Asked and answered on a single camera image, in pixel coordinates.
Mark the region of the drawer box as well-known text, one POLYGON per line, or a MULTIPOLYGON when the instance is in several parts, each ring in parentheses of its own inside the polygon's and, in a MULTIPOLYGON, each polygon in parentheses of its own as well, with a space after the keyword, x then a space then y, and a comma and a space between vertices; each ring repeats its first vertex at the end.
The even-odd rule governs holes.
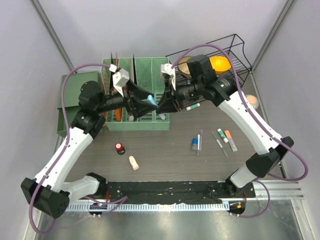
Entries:
MULTIPOLYGON (((62 85, 64 83, 64 79, 66 75, 61 77, 61 85, 60 88, 62 89, 62 85)), ((102 86, 101 83, 101 75, 98 71, 86 71, 86 72, 79 72, 73 74, 67 81, 64 89, 64 106, 67 115, 67 120, 69 126, 71 125, 74 117, 80 110, 79 106, 79 95, 81 93, 81 87, 83 84, 89 81, 94 81, 102 86)), ((67 135, 67 130, 65 126, 63 111, 62 111, 62 103, 61 103, 61 89, 59 91, 59 98, 58 98, 58 120, 57 120, 57 134, 62 138, 65 138, 67 135)))

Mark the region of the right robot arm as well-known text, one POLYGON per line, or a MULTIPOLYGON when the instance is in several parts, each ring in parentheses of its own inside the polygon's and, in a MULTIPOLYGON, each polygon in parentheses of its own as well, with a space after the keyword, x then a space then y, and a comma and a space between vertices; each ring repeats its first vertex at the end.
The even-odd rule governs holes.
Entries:
POLYGON ((226 179, 226 193, 233 198, 256 178, 265 177, 294 145, 291 137, 275 132, 246 102, 232 76, 217 76, 208 56, 200 54, 186 62, 191 76, 188 84, 175 83, 176 72, 169 63, 160 66, 164 78, 164 92, 157 114, 176 113, 184 108, 183 101, 203 97, 225 112, 247 136, 255 154, 226 179))

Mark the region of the orange folder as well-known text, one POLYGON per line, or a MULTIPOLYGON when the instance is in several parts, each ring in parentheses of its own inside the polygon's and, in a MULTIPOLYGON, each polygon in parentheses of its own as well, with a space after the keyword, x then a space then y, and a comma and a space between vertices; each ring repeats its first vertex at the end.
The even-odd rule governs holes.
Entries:
MULTIPOLYGON (((122 86, 121 86, 121 73, 119 69, 119 58, 118 58, 117 52, 115 53, 115 59, 113 59, 113 56, 111 55, 109 92, 112 94, 118 93, 121 98, 124 96, 122 86)), ((122 111, 123 111, 122 106, 114 110, 114 115, 117 122, 122 121, 122 111)))

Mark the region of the white folder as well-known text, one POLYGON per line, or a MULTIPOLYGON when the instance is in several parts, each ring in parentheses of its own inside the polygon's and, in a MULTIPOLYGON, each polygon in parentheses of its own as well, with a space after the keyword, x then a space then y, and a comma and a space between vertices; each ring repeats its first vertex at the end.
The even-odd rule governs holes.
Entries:
POLYGON ((136 98, 138 98, 137 92, 137 76, 136 76, 136 64, 135 64, 135 56, 134 54, 131 57, 130 62, 130 72, 129 72, 129 82, 127 83, 127 87, 130 93, 133 93, 136 98))

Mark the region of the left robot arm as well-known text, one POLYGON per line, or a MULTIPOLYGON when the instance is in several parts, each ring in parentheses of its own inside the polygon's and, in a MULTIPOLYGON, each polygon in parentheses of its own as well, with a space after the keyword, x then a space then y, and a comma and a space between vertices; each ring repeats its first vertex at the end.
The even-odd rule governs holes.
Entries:
POLYGON ((126 108, 136 120, 156 110, 147 102, 151 93, 128 80, 123 93, 105 95, 100 85, 88 81, 80 88, 80 110, 75 115, 67 136, 47 165, 33 178, 21 183, 22 192, 31 208, 53 219, 59 218, 68 205, 85 196, 100 200, 107 192, 107 181, 96 173, 66 182, 66 177, 82 152, 96 138, 105 124, 103 112, 126 108))

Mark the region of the light blue highlighter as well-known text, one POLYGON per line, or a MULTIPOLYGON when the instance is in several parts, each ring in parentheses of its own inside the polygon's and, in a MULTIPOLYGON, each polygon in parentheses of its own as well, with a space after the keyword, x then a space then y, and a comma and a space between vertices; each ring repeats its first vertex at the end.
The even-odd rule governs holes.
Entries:
MULTIPOLYGON (((148 95, 147 101, 148 101, 148 103, 150 103, 150 104, 158 107, 158 104, 157 104, 156 100, 154 99, 154 97, 153 97, 152 95, 148 95)), ((163 113, 159 114, 159 117, 160 117, 163 121, 166 119, 166 116, 165 116, 165 114, 163 114, 163 113)))

